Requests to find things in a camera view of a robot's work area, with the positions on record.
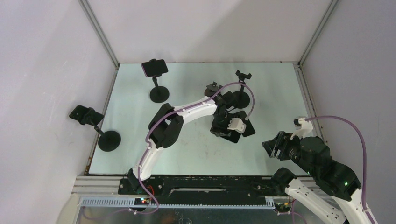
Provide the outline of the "small teal phone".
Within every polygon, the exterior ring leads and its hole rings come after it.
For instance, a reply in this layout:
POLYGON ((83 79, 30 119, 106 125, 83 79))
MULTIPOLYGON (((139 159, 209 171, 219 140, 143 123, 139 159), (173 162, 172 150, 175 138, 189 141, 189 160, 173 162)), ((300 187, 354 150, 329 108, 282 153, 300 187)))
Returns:
POLYGON ((232 143, 238 143, 241 133, 235 130, 229 130, 226 126, 216 126, 212 125, 210 132, 214 134, 216 137, 226 139, 232 143))

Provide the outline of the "black round-base phone stand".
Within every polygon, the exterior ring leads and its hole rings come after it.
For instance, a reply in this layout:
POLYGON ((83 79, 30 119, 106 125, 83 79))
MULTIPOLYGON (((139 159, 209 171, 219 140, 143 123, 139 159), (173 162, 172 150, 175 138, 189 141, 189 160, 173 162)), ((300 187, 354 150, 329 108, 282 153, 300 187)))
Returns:
MULTIPOLYGON (((239 83, 246 84, 245 80, 248 79, 250 80, 252 77, 251 73, 245 74, 240 72, 240 70, 236 71, 236 76, 239 79, 239 83)), ((241 86, 239 91, 233 92, 235 96, 235 105, 234 107, 237 109, 243 109, 246 108, 249 103, 250 103, 250 96, 244 91, 245 86, 241 86)))

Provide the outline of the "black smartphone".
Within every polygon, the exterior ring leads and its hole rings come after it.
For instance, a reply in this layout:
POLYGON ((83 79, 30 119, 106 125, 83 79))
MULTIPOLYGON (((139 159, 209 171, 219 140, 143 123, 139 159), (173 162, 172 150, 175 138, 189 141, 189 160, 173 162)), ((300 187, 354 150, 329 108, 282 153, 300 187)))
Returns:
POLYGON ((256 134, 256 131, 249 119, 247 119, 247 114, 245 111, 239 111, 235 114, 236 117, 242 119, 243 123, 246 125, 246 130, 242 133, 243 137, 248 137, 256 134))

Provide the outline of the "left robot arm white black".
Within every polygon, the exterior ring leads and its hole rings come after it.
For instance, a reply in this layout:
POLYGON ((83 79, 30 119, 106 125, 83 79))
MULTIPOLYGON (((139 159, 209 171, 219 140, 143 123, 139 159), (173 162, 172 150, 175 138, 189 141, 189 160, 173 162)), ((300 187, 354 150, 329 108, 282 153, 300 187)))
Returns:
POLYGON ((146 136, 147 149, 140 161, 129 170, 130 189, 136 194, 143 194, 148 188, 146 179, 150 178, 152 169, 162 150, 172 146, 178 139, 183 125, 204 116, 213 116, 210 132, 217 137, 228 138, 233 131, 228 129, 232 114, 227 109, 236 105, 234 94, 205 96, 188 105, 172 107, 166 103, 149 123, 146 136))

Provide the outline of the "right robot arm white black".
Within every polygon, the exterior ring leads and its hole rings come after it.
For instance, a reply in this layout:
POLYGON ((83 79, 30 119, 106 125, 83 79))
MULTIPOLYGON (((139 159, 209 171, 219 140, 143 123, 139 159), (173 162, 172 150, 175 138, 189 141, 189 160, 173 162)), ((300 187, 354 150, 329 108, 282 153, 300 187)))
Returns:
POLYGON ((298 200, 326 224, 375 224, 374 215, 363 201, 363 184, 347 165, 332 159, 330 148, 319 137, 295 137, 280 131, 272 140, 262 143, 271 158, 291 160, 313 178, 320 190, 340 207, 338 210, 311 192, 287 168, 278 169, 271 177, 277 195, 285 193, 298 200))

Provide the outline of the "brown round phone stand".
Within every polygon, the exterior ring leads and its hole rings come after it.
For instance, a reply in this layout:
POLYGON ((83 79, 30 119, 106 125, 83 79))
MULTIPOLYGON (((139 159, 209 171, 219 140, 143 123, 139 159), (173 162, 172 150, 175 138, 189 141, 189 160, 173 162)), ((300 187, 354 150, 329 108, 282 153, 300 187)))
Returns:
POLYGON ((204 91, 204 96, 210 98, 221 88, 222 88, 222 85, 217 84, 216 82, 213 82, 212 84, 209 84, 206 86, 206 89, 204 91))

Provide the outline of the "black rear phone stand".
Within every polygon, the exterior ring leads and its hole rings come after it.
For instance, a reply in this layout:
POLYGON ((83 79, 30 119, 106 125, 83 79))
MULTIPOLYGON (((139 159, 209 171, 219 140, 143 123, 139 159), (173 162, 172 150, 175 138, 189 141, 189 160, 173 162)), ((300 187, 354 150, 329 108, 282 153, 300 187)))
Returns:
POLYGON ((155 87, 150 91, 150 100, 154 103, 165 102, 170 96, 169 90, 164 86, 158 85, 157 77, 152 77, 152 80, 155 87))

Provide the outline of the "black phone pink case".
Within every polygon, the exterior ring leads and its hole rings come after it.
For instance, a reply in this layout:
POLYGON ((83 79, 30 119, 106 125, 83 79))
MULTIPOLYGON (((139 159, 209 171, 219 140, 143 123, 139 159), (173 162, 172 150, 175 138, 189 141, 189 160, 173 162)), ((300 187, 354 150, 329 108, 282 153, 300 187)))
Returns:
POLYGON ((146 77, 158 77, 169 72, 164 59, 151 59, 148 62, 143 62, 141 67, 146 77))

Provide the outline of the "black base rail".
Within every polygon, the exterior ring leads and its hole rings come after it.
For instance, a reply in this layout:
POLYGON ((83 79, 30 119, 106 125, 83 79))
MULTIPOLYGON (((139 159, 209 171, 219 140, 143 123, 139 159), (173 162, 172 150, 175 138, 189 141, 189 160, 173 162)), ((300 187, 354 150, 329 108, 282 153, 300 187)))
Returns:
POLYGON ((287 196, 270 177, 257 175, 153 175, 142 183, 162 206, 259 206, 287 196))

